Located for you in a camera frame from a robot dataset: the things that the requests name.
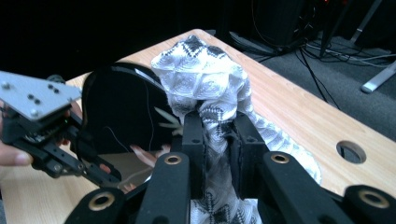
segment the wooden tabletop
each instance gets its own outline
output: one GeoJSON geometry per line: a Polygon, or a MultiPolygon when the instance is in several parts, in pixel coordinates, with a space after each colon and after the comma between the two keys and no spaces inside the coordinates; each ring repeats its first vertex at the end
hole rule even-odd
{"type": "MultiPolygon", "coordinates": [[[[313,153],[322,187],[343,195],[350,185],[369,185],[396,197],[396,143],[289,82],[202,30],[192,30],[121,59],[150,67],[151,60],[188,35],[220,47],[247,72],[257,113],[313,153]],[[346,161],[337,145],[361,148],[365,162],[346,161]]],[[[81,86],[84,76],[68,81],[81,86]]],[[[96,188],[82,177],[52,179],[31,167],[0,167],[7,223],[63,223],[78,201],[96,188]]]]}

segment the gray carpet floor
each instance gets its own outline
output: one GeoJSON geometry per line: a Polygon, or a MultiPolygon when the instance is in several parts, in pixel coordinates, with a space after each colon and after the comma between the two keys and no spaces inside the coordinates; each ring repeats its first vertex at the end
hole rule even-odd
{"type": "MultiPolygon", "coordinates": [[[[232,36],[245,45],[262,49],[260,41],[249,41],[233,33],[232,36]]],[[[319,80],[319,87],[328,103],[338,105],[350,117],[396,141],[396,75],[370,94],[361,91],[361,85],[392,63],[395,57],[362,61],[361,58],[388,56],[390,52],[384,49],[359,49],[352,41],[336,36],[332,39],[327,53],[319,59],[316,58],[319,56],[319,44],[320,34],[318,39],[309,41],[304,47],[304,56],[319,80]],[[335,52],[343,55],[336,58],[335,52]]],[[[323,99],[309,70],[303,64],[304,59],[298,49],[275,57],[252,53],[251,50],[244,53],[323,99]]]]}

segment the cloth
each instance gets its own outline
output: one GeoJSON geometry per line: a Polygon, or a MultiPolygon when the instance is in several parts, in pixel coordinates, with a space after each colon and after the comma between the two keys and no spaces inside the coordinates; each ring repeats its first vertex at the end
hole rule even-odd
{"type": "Polygon", "coordinates": [[[233,190],[224,127],[236,111],[248,115],[270,150],[289,153],[320,183],[312,154],[255,113],[248,74],[222,49],[191,35],[155,57],[151,68],[181,123],[187,113],[197,110],[204,124],[209,147],[205,197],[191,200],[191,223],[261,223],[257,200],[242,201],[233,190]]]}

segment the bolt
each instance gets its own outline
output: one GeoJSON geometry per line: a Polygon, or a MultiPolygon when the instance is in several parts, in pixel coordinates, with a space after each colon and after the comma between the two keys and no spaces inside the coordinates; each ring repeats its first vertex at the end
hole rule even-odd
{"type": "Polygon", "coordinates": [[[31,109],[30,110],[30,115],[32,116],[32,117],[37,117],[38,116],[38,110],[36,110],[36,109],[31,109]]]}
{"type": "Polygon", "coordinates": [[[2,82],[1,82],[1,88],[4,89],[4,90],[9,90],[10,85],[9,85],[8,82],[2,81],[2,82]]]}
{"type": "Polygon", "coordinates": [[[60,172],[60,171],[62,170],[62,166],[59,165],[59,164],[56,164],[56,165],[53,166],[53,169],[54,169],[56,172],[60,172]]]}

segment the wire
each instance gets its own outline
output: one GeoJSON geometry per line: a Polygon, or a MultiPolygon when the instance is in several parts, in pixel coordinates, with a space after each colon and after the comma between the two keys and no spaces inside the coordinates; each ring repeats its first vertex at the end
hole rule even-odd
{"type": "Polygon", "coordinates": [[[315,75],[314,71],[312,71],[311,66],[309,66],[308,61],[306,60],[305,56],[304,56],[304,51],[303,48],[299,48],[299,51],[301,53],[301,56],[303,57],[303,61],[301,61],[301,59],[299,57],[297,57],[300,62],[303,63],[303,65],[305,65],[305,67],[308,69],[309,73],[311,74],[311,77],[314,79],[315,85],[317,86],[317,89],[320,93],[320,95],[322,96],[322,99],[326,102],[329,103],[325,97],[325,95],[323,94],[323,91],[321,90],[321,87],[319,86],[318,82],[322,85],[323,89],[326,91],[326,93],[330,96],[330,98],[332,99],[333,103],[335,104],[335,106],[340,109],[340,107],[338,106],[338,104],[334,101],[334,99],[332,98],[332,95],[329,93],[329,91],[327,90],[326,86],[318,79],[318,77],[315,75]]]}
{"type": "MultiPolygon", "coordinates": [[[[312,46],[310,44],[306,44],[306,46],[311,49],[320,50],[320,48],[312,46]]],[[[372,56],[372,57],[368,57],[368,58],[358,58],[358,57],[355,57],[357,55],[352,56],[350,54],[345,54],[345,53],[338,52],[338,51],[331,50],[331,49],[326,49],[325,51],[326,51],[326,53],[332,55],[333,57],[345,59],[344,62],[353,61],[353,62],[363,63],[365,65],[370,65],[370,66],[374,66],[374,67],[387,67],[389,65],[388,64],[380,65],[380,64],[376,64],[376,63],[368,63],[367,61],[396,57],[396,54],[386,54],[386,55],[372,56]]]]}

